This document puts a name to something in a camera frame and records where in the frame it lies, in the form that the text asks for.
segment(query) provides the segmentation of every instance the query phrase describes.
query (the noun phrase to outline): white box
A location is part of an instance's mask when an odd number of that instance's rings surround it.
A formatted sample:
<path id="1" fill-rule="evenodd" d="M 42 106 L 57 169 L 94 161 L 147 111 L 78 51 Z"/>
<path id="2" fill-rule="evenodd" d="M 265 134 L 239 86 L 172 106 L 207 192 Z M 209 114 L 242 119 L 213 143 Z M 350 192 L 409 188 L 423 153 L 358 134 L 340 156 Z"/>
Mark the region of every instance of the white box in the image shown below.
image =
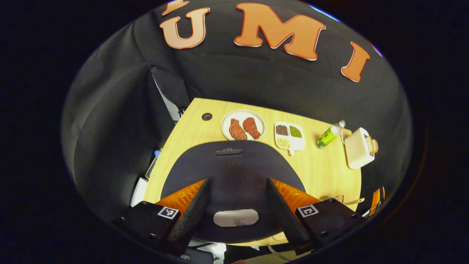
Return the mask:
<path id="1" fill-rule="evenodd" d="M 368 151 L 365 136 L 369 136 L 368 132 L 360 127 L 344 139 L 348 167 L 353 170 L 360 169 L 375 160 Z"/>

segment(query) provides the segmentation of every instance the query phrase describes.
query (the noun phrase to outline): green bottle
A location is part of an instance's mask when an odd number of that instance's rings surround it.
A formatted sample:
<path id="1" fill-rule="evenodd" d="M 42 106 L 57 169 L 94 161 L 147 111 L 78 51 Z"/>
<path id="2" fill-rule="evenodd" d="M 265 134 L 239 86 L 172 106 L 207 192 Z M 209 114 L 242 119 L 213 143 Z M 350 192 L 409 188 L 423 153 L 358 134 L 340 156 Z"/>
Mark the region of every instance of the green bottle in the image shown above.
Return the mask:
<path id="1" fill-rule="evenodd" d="M 338 136 L 342 135 L 342 129 L 345 127 L 345 121 L 341 120 L 337 124 L 331 125 L 324 134 L 322 134 L 317 140 L 316 145 L 318 148 L 324 148 L 325 146 L 329 145 L 334 139 Z"/>

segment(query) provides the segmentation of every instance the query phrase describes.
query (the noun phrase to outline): wooden table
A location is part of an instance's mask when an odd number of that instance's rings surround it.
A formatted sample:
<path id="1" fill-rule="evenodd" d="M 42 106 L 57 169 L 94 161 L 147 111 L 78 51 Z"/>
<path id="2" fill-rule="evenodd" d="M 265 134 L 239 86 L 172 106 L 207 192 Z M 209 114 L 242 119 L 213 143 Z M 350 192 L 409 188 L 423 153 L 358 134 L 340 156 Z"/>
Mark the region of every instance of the wooden table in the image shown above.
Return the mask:
<path id="1" fill-rule="evenodd" d="M 272 146 L 288 161 L 303 182 L 308 194 L 316 198 L 344 195 L 344 202 L 360 198 L 361 170 L 352 170 L 347 166 L 345 147 L 342 141 L 336 139 L 323 149 L 317 148 L 314 143 L 331 124 L 263 107 L 195 98 L 166 141 L 151 172 L 144 200 L 152 203 L 160 200 L 163 185 L 171 168 L 186 150 L 207 142 L 227 140 L 221 131 L 221 120 L 227 113 L 237 109 L 254 111 L 264 120 L 265 133 L 259 141 Z M 202 120 L 202 115 L 205 113 L 211 113 L 212 119 Z M 303 128 L 306 141 L 305 150 L 295 151 L 295 156 L 291 156 L 288 150 L 280 149 L 275 145 L 274 125 L 278 121 L 297 124 Z M 344 129 L 344 137 L 350 134 L 350 130 Z M 357 204 L 348 207 L 355 211 Z M 274 245 L 285 242 L 285 236 L 280 233 L 261 242 L 256 241 L 254 244 Z M 253 243 L 238 245 L 251 246 Z"/>

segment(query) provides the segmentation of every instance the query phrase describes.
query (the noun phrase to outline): orange letter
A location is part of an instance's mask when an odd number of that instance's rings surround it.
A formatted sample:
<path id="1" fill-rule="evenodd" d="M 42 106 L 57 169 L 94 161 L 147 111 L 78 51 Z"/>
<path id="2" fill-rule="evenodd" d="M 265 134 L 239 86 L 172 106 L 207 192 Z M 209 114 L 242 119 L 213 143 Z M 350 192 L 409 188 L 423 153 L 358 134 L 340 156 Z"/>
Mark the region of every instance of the orange letter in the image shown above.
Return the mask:
<path id="1" fill-rule="evenodd" d="M 208 12 L 210 12 L 210 8 L 200 8 L 186 14 L 192 24 L 192 36 L 187 39 L 181 39 L 177 32 L 177 23 L 181 19 L 180 17 L 173 17 L 161 23 L 159 27 L 163 29 L 163 35 L 168 46 L 184 49 L 202 43 L 205 38 L 205 14 Z"/>
<path id="2" fill-rule="evenodd" d="M 173 12 L 174 10 L 189 4 L 189 1 L 187 1 L 187 2 L 183 2 L 183 1 L 184 0 L 174 0 L 172 2 L 169 2 L 168 5 L 166 6 L 166 10 L 162 13 L 162 15 L 163 16 L 167 15 L 167 14 Z"/>
<path id="3" fill-rule="evenodd" d="M 340 71 L 345 77 L 358 83 L 361 79 L 360 73 L 362 73 L 363 67 L 365 67 L 366 60 L 370 59 L 370 55 L 356 43 L 351 42 L 350 44 L 353 47 L 352 58 L 348 62 L 348 65 L 342 67 Z"/>
<path id="4" fill-rule="evenodd" d="M 324 24 L 308 16 L 297 15 L 282 23 L 277 14 L 263 4 L 242 3 L 236 8 L 244 13 L 241 36 L 234 39 L 235 44 L 248 47 L 262 46 L 257 36 L 259 28 L 264 33 L 270 48 L 278 48 L 288 37 L 292 41 L 285 45 L 285 51 L 291 55 L 315 61 L 318 55 L 314 52 L 319 33 L 325 29 Z"/>

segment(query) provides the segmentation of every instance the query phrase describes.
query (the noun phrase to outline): white object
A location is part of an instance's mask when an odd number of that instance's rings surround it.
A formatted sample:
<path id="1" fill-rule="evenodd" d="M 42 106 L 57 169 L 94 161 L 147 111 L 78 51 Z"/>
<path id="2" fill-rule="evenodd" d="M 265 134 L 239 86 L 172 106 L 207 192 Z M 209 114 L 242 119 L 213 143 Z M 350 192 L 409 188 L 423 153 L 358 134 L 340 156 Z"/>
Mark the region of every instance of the white object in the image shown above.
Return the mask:
<path id="1" fill-rule="evenodd" d="M 213 222 L 221 227 L 253 225 L 259 220 L 254 209 L 218 211 L 213 215 Z"/>
<path id="2" fill-rule="evenodd" d="M 288 135 L 278 135 L 277 134 L 277 126 L 278 125 L 284 125 L 287 127 L 287 133 Z M 293 126 L 297 128 L 301 132 L 301 137 L 292 137 L 290 133 L 290 126 Z M 295 150 L 304 150 L 306 148 L 306 142 L 304 141 L 304 133 L 303 133 L 303 128 L 301 128 L 299 125 L 296 124 L 291 124 L 291 123 L 286 123 L 286 122 L 277 122 L 275 123 L 275 127 L 273 128 L 273 132 L 275 134 L 275 144 L 282 149 L 288 149 L 290 151 L 290 155 L 294 156 L 295 155 Z M 281 139 L 287 139 L 290 141 L 290 148 L 284 148 L 282 146 L 279 146 L 277 143 L 277 138 Z"/>
<path id="3" fill-rule="evenodd" d="M 248 117 L 252 117 L 254 119 L 254 122 L 256 122 L 257 131 L 259 131 L 259 133 L 261 133 L 259 138 L 255 140 L 247 131 L 245 131 L 246 135 L 248 136 L 248 140 L 257 141 L 257 140 L 261 139 L 261 137 L 264 135 L 264 132 L 265 132 L 264 121 L 262 120 L 262 118 L 258 114 L 254 113 L 253 111 L 244 110 L 244 109 L 229 112 L 221 120 L 221 131 L 223 132 L 223 135 L 225 135 L 225 137 L 229 140 L 235 140 L 230 134 L 231 119 L 234 118 L 234 119 L 239 120 L 239 125 L 244 130 L 242 123 Z"/>
<path id="4" fill-rule="evenodd" d="M 368 136 L 368 132 L 360 127 L 344 140 L 349 168 L 353 170 L 360 169 L 375 160 L 375 157 L 371 156 L 368 151 L 365 140 L 365 137 Z"/>
<path id="5" fill-rule="evenodd" d="M 144 200 L 145 190 L 148 185 L 148 181 L 145 178 L 139 178 L 137 182 L 137 186 L 135 186 L 134 194 L 132 195 L 132 199 L 130 200 L 130 206 L 134 207 L 139 202 Z"/>

